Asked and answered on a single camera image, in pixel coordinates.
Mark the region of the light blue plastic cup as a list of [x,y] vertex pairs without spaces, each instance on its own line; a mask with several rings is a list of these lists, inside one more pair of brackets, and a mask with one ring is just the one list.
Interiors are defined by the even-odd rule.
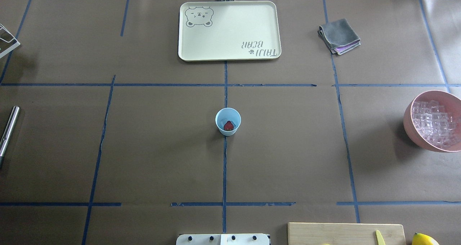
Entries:
[[[224,124],[228,120],[232,121],[232,123],[235,126],[235,129],[233,131],[230,131],[230,132],[226,132],[223,129]],[[216,124],[218,130],[221,132],[222,135],[224,135],[226,137],[234,135],[237,132],[237,130],[239,129],[239,127],[240,127],[241,115],[240,115],[239,112],[237,112],[237,110],[235,110],[233,108],[223,108],[220,111],[218,111],[218,113],[216,114],[215,124]]]

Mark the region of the red strawberry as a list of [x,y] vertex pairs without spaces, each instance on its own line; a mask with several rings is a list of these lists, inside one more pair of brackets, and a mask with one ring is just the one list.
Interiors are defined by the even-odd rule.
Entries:
[[235,126],[234,124],[232,123],[232,121],[228,120],[224,126],[223,126],[223,129],[226,131],[226,132],[230,132],[230,131],[233,131],[235,129]]

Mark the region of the steel muddler with black tip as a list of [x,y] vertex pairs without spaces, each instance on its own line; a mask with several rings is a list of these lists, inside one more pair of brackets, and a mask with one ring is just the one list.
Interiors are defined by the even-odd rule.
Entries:
[[9,120],[5,126],[5,130],[0,143],[0,169],[2,169],[7,146],[9,144],[10,137],[13,134],[13,130],[18,120],[20,110],[21,108],[19,106],[13,106],[12,111],[10,112]]

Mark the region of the pile of clear ice cubes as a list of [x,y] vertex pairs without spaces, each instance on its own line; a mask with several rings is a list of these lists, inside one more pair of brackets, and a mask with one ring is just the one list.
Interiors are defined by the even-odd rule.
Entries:
[[438,148],[450,148],[460,143],[460,117],[446,111],[436,100],[413,102],[411,118],[422,138]]

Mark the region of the metal cup rack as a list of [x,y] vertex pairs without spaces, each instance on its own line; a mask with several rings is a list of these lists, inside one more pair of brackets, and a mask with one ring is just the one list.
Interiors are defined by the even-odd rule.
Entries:
[[20,45],[21,43],[16,37],[4,25],[0,24],[0,58],[5,57]]

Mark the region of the cream bear serving tray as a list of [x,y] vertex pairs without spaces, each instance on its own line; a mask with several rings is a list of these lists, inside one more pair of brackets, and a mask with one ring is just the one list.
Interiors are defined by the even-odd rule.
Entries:
[[281,56],[276,5],[271,1],[186,2],[178,20],[183,61],[254,61]]

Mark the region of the folded grey purple cloth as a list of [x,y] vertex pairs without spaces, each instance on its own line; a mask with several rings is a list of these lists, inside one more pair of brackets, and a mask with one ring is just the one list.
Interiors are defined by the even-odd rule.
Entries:
[[319,26],[318,35],[331,54],[342,55],[361,45],[361,39],[345,18]]

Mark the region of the wooden cutting board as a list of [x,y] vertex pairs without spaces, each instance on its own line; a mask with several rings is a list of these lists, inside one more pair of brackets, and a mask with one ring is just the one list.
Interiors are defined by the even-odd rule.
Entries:
[[379,231],[386,245],[405,245],[402,225],[361,223],[287,224],[289,245],[376,245]]

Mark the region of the pink bowl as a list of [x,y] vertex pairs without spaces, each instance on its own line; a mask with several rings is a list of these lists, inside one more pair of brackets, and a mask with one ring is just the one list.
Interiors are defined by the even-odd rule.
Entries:
[[460,99],[457,96],[441,90],[425,91],[418,94],[410,102],[410,104],[408,104],[408,107],[405,110],[403,116],[403,126],[405,132],[413,143],[425,150],[448,153],[460,152],[460,141],[457,141],[450,147],[437,147],[423,138],[422,133],[418,132],[415,123],[413,123],[413,108],[415,107],[416,102],[429,102],[431,100],[440,102],[455,118],[460,117]]

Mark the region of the whole yellow lemon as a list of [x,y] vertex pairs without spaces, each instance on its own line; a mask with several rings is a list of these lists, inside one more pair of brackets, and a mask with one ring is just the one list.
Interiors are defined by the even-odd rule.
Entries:
[[415,232],[413,235],[412,245],[439,245],[439,243],[429,235]]

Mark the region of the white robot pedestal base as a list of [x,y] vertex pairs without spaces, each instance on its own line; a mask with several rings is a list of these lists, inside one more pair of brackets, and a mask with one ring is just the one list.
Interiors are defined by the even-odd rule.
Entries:
[[264,233],[183,234],[176,245],[270,245],[270,235]]

